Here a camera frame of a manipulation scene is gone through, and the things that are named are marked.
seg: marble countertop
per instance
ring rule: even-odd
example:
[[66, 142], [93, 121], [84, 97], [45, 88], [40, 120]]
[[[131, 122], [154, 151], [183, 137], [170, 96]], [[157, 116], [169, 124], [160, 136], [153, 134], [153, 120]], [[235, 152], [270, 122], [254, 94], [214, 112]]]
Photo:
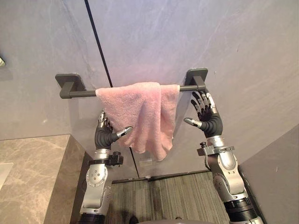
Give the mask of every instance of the marble countertop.
[[[68, 160], [64, 153], [70, 137], [59, 135], [0, 141], [0, 163], [14, 164], [0, 190], [0, 223], [44, 223], [53, 189], [59, 182], [57, 176], [63, 167], [62, 161]], [[75, 158], [79, 167], [77, 165], [74, 175], [80, 172], [83, 156], [81, 150], [80, 156]]]

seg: black rubber palm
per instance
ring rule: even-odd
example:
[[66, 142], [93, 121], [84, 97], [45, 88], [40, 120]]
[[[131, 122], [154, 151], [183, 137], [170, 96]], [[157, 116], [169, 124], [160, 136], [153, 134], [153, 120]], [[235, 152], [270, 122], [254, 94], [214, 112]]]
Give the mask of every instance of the black rubber palm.
[[109, 119], [106, 117], [105, 111], [102, 110], [98, 119], [98, 126], [95, 130], [94, 142], [97, 149], [107, 148], [111, 149], [111, 144], [117, 141], [121, 136], [130, 132], [133, 128], [128, 126], [123, 130], [112, 133], [113, 128], [110, 125]]
[[197, 102], [192, 99], [191, 103], [196, 109], [200, 122], [196, 122], [192, 118], [185, 118], [184, 121], [201, 129], [206, 138], [221, 135], [223, 130], [222, 120], [211, 95], [204, 92], [193, 92], [192, 95]]

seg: gray wall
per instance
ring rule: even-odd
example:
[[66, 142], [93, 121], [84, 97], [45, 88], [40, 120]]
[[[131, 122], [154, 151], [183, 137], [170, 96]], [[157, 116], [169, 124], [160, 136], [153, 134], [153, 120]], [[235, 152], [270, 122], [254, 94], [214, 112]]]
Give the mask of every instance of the gray wall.
[[[0, 0], [0, 140], [72, 134], [88, 151], [101, 104], [62, 100], [57, 73], [77, 72], [88, 89], [109, 87], [83, 0]], [[137, 177], [127, 149], [117, 179]]]
[[[299, 123], [297, 0], [89, 0], [114, 86], [181, 84], [208, 67], [206, 84], [227, 143], [247, 160]], [[196, 117], [190, 93], [178, 105], [173, 149], [162, 162], [135, 154], [141, 176], [205, 169], [205, 138], [182, 124]]]
[[267, 223], [299, 223], [299, 125], [241, 165]]
[[[183, 83], [208, 67], [206, 84], [227, 143], [243, 162], [299, 123], [298, 1], [89, 0], [114, 86]], [[84, 1], [0, 0], [0, 139], [71, 133], [92, 152], [96, 98], [61, 100], [56, 73], [78, 72], [88, 89], [108, 87]], [[162, 162], [135, 154], [141, 176], [205, 169], [203, 134], [181, 94], [173, 149]], [[136, 177], [127, 148], [119, 178]]]

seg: robotic arm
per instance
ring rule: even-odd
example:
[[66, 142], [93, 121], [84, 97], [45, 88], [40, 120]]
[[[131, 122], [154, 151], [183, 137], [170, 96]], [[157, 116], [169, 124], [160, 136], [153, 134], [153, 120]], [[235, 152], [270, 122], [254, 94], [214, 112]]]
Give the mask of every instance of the robotic arm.
[[89, 161], [89, 170], [86, 174], [86, 192], [80, 209], [80, 221], [78, 224], [103, 224], [108, 212], [112, 180], [108, 173], [114, 171], [113, 166], [121, 165], [123, 157], [120, 152], [111, 151], [111, 144], [121, 136], [132, 130], [131, 126], [112, 133], [113, 128], [104, 111], [98, 119], [98, 126], [95, 131], [95, 157]]
[[205, 156], [205, 165], [213, 173], [213, 183], [224, 203], [231, 224], [263, 224], [248, 199], [244, 182], [238, 172], [238, 162], [232, 152], [233, 146], [226, 146], [221, 136], [223, 126], [211, 94], [206, 89], [192, 95], [198, 120], [185, 118], [189, 125], [202, 130], [206, 142], [198, 149], [199, 156]]

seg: wall mount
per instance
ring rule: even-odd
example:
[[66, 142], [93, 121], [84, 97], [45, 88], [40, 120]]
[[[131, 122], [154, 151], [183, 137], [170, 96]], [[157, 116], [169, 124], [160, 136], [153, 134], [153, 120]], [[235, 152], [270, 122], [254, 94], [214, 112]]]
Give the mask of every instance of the wall mount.
[[[188, 70], [185, 85], [180, 86], [180, 91], [204, 91], [207, 72], [207, 68]], [[60, 97], [62, 99], [96, 96], [95, 90], [86, 90], [81, 76], [78, 74], [57, 74], [55, 79], [61, 87]]]

